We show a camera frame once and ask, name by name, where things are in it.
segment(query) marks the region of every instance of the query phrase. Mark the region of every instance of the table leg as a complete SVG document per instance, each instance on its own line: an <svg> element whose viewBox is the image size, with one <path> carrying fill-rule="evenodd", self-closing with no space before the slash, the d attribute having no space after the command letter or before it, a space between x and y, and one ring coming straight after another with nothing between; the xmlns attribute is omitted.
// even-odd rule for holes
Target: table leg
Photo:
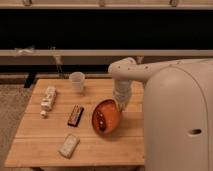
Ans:
<svg viewBox="0 0 213 171"><path fill-rule="evenodd" d="M31 169L33 170L33 171L44 171L42 168L40 168L40 167L31 167Z"/></svg>

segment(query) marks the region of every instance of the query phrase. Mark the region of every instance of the candy bar wrapper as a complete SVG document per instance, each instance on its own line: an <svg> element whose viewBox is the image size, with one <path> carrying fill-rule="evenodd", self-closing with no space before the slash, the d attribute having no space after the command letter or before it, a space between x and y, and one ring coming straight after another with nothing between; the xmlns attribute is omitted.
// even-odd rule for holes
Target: candy bar wrapper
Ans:
<svg viewBox="0 0 213 171"><path fill-rule="evenodd" d="M69 134L61 148L58 150L58 152L66 157L66 158L71 158L72 153L74 152L76 146L80 142L80 139L72 134Z"/></svg>

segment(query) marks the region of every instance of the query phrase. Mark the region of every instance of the floor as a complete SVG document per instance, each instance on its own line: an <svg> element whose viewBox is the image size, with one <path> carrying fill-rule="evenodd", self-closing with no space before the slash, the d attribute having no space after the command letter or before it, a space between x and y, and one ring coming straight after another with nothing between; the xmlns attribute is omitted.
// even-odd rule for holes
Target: floor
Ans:
<svg viewBox="0 0 213 171"><path fill-rule="evenodd" d="M12 139L30 99L31 88L23 84L0 84L0 171L31 171L29 168L4 168ZM142 167L44 168L45 171L143 171Z"/></svg>

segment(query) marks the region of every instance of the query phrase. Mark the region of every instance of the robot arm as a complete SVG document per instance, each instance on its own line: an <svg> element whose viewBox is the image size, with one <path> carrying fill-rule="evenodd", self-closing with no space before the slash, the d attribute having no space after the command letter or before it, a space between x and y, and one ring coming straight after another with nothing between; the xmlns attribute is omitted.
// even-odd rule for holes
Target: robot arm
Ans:
<svg viewBox="0 0 213 171"><path fill-rule="evenodd" d="M124 110L131 97L131 83L133 80L146 82L156 72L166 67L208 61L206 59L183 59L166 62L150 63L137 65L133 58L125 58L123 60L112 63L108 72L114 79L113 95L117 101L119 110Z"/></svg>

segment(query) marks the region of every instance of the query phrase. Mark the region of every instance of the robot body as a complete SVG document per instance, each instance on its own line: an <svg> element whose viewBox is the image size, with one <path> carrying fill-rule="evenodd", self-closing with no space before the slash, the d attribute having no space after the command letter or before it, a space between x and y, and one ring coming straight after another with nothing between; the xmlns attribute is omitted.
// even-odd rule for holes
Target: robot body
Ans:
<svg viewBox="0 0 213 171"><path fill-rule="evenodd" d="M146 171L213 170L211 63L203 60L176 65L162 63L162 68L158 65L156 72L152 70L153 74L144 80L147 81L143 104Z"/></svg>

